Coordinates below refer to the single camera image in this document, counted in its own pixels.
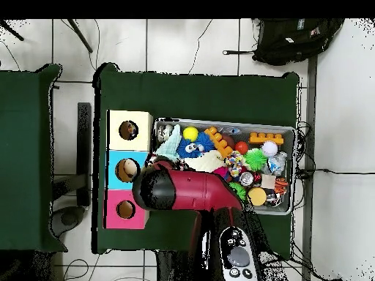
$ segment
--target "blue plush toy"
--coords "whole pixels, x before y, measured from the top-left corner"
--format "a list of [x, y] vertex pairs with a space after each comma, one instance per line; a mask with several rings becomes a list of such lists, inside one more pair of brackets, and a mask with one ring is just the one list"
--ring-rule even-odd
[[177, 154], [181, 158], [196, 158], [200, 155], [200, 151], [195, 142], [191, 142], [189, 139], [182, 138], [179, 147], [177, 148]]
[[208, 134], [206, 134], [205, 132], [200, 132], [194, 143], [199, 150], [199, 155], [215, 149], [215, 144], [211, 141], [211, 139], [209, 139]]

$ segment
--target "white ball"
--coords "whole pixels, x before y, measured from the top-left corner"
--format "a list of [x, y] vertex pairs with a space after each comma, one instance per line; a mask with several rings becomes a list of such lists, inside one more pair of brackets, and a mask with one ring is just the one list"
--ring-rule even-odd
[[273, 141], [265, 141], [261, 146], [263, 154], [267, 157], [275, 156], [278, 153], [278, 145]]

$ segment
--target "orange toy block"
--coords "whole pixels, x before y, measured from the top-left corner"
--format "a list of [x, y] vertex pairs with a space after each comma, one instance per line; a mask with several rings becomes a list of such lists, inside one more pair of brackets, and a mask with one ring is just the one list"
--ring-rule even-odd
[[265, 134], [264, 132], [251, 132], [249, 137], [249, 143], [263, 143], [265, 141], [273, 141], [278, 146], [284, 143], [283, 136], [281, 134]]
[[223, 136], [218, 132], [216, 127], [207, 128], [204, 132], [208, 134], [209, 139], [215, 144], [215, 148], [223, 158], [226, 158], [233, 152], [233, 149], [228, 146], [228, 143], [223, 139]]

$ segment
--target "plastic bin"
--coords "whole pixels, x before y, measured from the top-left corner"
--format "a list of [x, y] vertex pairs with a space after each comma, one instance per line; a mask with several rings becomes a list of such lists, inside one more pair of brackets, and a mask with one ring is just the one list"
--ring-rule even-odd
[[282, 134], [284, 142], [279, 146], [280, 151], [284, 151], [288, 154], [286, 167], [283, 171], [283, 177], [286, 178], [289, 183], [286, 194], [283, 197], [283, 201], [275, 206], [257, 206], [254, 207], [254, 211], [258, 214], [273, 214], [273, 215], [285, 215], [288, 214], [293, 209], [294, 201], [294, 175], [296, 170], [296, 150], [297, 150], [297, 131], [293, 127], [282, 127], [282, 126], [270, 126], [270, 125], [255, 125], [255, 124], [241, 124], [241, 123], [228, 123], [221, 121], [199, 121], [192, 119], [171, 119], [171, 118], [159, 118], [154, 122], [153, 128], [153, 142], [152, 142], [152, 151], [156, 151], [159, 143], [157, 142], [157, 129], [160, 125], [175, 125], [179, 124], [181, 131], [188, 126], [194, 126], [199, 131], [204, 131], [206, 128], [212, 126], [216, 127], [219, 131], [225, 131], [231, 127], [237, 128], [240, 130], [238, 134], [231, 134], [231, 137], [234, 139], [234, 142], [245, 141], [249, 149], [253, 147], [260, 147], [259, 144], [249, 144], [248, 139], [251, 132], [265, 132], [273, 134]]

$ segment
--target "green cloth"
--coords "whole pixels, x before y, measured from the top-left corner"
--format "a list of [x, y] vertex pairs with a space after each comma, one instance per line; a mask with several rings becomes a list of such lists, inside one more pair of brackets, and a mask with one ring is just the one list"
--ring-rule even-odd
[[[192, 221], [196, 218], [194, 211], [153, 211], [142, 231], [103, 229], [107, 110], [147, 111], [154, 119], [172, 117], [295, 127], [298, 80], [295, 73], [285, 78], [167, 75], [123, 73], [117, 71], [115, 64], [102, 65], [94, 79], [100, 87], [95, 113], [100, 109], [101, 137], [97, 247], [188, 250]], [[259, 217], [271, 248], [288, 258], [291, 215]]]
[[0, 71], [0, 250], [66, 250], [49, 231], [49, 98], [60, 70]]

